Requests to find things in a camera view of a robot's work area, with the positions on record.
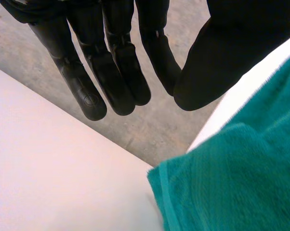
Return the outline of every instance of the white table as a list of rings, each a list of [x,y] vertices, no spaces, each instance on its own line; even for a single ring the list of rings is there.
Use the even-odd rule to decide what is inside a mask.
[[[0,71],[0,231],[161,231],[150,168]]]

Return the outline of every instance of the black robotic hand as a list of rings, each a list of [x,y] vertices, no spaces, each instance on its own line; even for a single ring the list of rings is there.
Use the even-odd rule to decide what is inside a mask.
[[[290,38],[290,0],[207,0],[207,4],[211,18],[180,71],[163,33],[169,0],[136,0],[143,45],[156,74],[187,111],[219,98]]]
[[[167,93],[188,111],[223,95],[290,37],[290,0],[207,0],[211,18],[181,71],[164,35],[170,0],[135,2],[142,43],[153,68]],[[17,20],[30,24],[88,119],[102,119],[106,105],[79,60],[67,19],[114,111],[128,115],[136,105],[149,102],[150,90],[130,38],[133,0],[0,3]],[[104,26],[110,52],[104,41]]]

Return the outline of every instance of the white surface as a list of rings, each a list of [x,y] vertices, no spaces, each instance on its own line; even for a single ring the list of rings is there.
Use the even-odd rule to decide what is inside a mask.
[[[289,57],[290,39],[243,75],[225,94],[188,151],[216,134]]]
[[[0,71],[0,231],[161,231],[150,168]]]

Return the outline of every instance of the gray floor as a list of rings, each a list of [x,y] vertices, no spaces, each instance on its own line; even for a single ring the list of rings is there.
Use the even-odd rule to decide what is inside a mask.
[[[171,0],[165,31],[181,67],[208,18],[205,0]],[[27,25],[14,20],[1,5],[0,69],[132,154],[151,165],[157,165],[161,160],[185,152],[217,102],[194,112],[185,112],[176,106],[158,81],[142,47],[136,14],[132,27],[132,40],[151,88],[152,100],[146,106],[137,107],[129,116],[118,116],[108,106],[107,116],[103,120],[87,120],[45,48]],[[79,46],[76,47],[85,63]],[[85,67],[96,84],[89,67]]]

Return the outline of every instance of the green towel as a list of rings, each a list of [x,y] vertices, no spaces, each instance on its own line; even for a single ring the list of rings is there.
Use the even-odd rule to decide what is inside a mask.
[[[290,59],[218,134],[148,179],[166,231],[290,231]]]

